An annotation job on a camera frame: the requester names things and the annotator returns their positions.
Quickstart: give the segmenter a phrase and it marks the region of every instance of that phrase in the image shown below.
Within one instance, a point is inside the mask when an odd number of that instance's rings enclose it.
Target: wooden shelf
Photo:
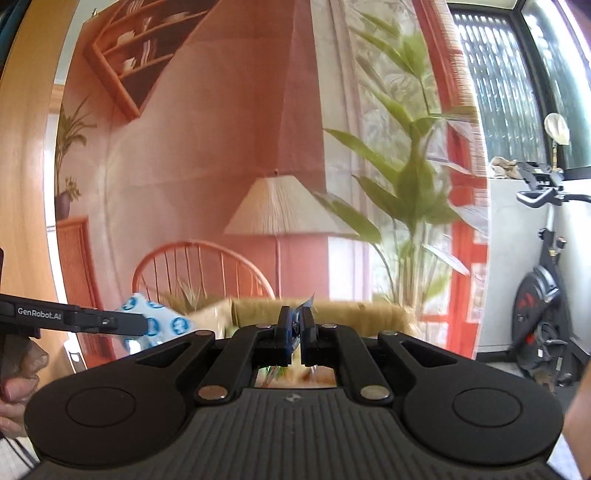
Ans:
[[[158,57],[157,59],[150,60],[149,62],[144,63],[142,66],[139,66],[136,69],[130,70],[128,72],[125,72],[125,73],[119,75],[119,80],[125,80],[129,76],[141,73],[142,71],[152,68],[152,67],[158,65],[159,63],[163,63],[163,62],[168,63],[173,57],[174,57],[174,55],[172,53],[170,53],[168,55]]]
[[[107,28],[105,28],[105,34],[115,30],[117,27],[121,27],[124,25],[129,24],[131,20],[135,20],[136,18],[142,17],[143,15],[150,13],[150,11],[162,7],[168,3],[168,0],[155,0],[154,2],[144,5],[143,7],[139,8],[135,12],[131,12],[130,14],[126,14],[123,17],[115,20],[113,23],[109,24]]]
[[[188,15],[185,18],[183,18],[182,20],[161,23],[159,25],[156,25],[155,27],[147,29],[145,32],[140,33],[139,35],[136,35],[135,37],[133,37],[131,40],[128,40],[127,42],[124,42],[124,43],[121,43],[117,46],[114,46],[114,47],[110,48],[109,50],[105,50],[103,52],[103,55],[105,55],[105,57],[108,58],[108,57],[112,56],[113,54],[116,54],[119,51],[126,50],[130,46],[140,43],[142,40],[147,40],[149,38],[153,38],[157,34],[163,33],[164,31],[168,30],[170,27],[173,27],[177,24],[189,22],[195,18],[203,17],[206,14],[207,14],[207,11],[199,12],[198,14]]]
[[[111,13],[110,20],[86,47],[84,53],[98,79],[130,121],[141,115],[151,91],[170,60],[219,0],[154,0],[150,3],[147,3],[149,0],[145,1],[145,5],[130,14],[124,12],[131,0],[122,1],[121,6]],[[179,20],[162,22],[163,17],[196,10],[198,12]],[[115,45],[122,34],[141,29],[148,17],[152,17],[155,23],[153,27],[120,45]],[[142,57],[143,43],[149,39],[155,40],[152,42],[155,44],[155,50],[151,54],[157,57],[133,70],[121,73],[125,60],[139,60]]]

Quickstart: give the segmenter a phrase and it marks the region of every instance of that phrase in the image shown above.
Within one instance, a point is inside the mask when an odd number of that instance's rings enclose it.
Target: floor lamp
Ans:
[[[275,239],[275,294],[281,298],[281,237],[352,233],[293,175],[257,179],[224,230],[230,235]]]

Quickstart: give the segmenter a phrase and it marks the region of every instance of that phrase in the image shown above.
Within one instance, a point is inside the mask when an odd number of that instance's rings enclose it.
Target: pink wall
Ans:
[[[82,55],[107,14],[83,29],[64,94],[72,112],[90,93],[99,128],[64,160],[89,215],[107,308],[131,293],[140,259],[166,242],[206,239],[249,258],[274,283],[271,239],[223,230],[254,180],[296,175],[325,189],[309,2],[222,0],[161,75],[142,116],[127,123]],[[282,244],[284,296],[328,296],[327,239]]]

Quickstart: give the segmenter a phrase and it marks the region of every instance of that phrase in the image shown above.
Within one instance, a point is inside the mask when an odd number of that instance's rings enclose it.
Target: ridged grip surface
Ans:
[[[334,388],[245,389],[230,404],[198,410],[187,429],[169,447],[149,459],[104,471],[77,470],[44,461],[26,479],[560,480],[560,477],[542,461],[490,471],[447,462],[409,439],[389,410],[357,405],[340,388]]]

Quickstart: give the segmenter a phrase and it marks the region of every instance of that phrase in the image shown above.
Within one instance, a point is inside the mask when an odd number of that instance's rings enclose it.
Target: human hand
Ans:
[[[47,353],[32,340],[20,364],[16,377],[0,385],[0,432],[8,438],[27,435],[24,424],[25,407],[39,384],[37,374],[49,362]]]

